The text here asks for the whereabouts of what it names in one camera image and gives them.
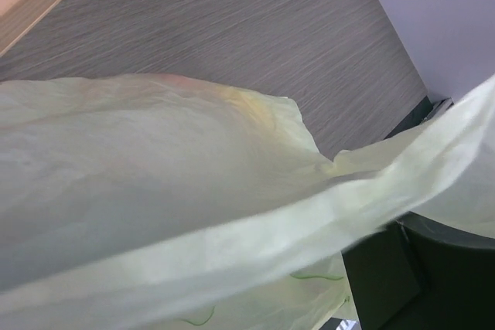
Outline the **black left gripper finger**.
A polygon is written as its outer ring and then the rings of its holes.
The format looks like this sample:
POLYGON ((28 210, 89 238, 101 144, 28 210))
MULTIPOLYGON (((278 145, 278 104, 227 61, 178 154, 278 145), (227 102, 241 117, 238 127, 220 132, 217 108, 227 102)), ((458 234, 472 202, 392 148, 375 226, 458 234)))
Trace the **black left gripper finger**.
POLYGON ((492 329, 494 240, 410 213, 343 253, 363 329, 492 329))

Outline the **pale green plastic bag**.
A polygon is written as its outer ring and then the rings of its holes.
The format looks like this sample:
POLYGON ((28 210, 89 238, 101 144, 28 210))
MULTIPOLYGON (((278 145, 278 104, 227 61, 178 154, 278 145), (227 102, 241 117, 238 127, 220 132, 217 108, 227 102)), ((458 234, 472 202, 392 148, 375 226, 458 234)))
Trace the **pale green plastic bag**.
POLYGON ((3 329, 315 329, 415 211, 494 235, 494 82, 334 159, 295 101, 173 75, 1 85, 3 329))

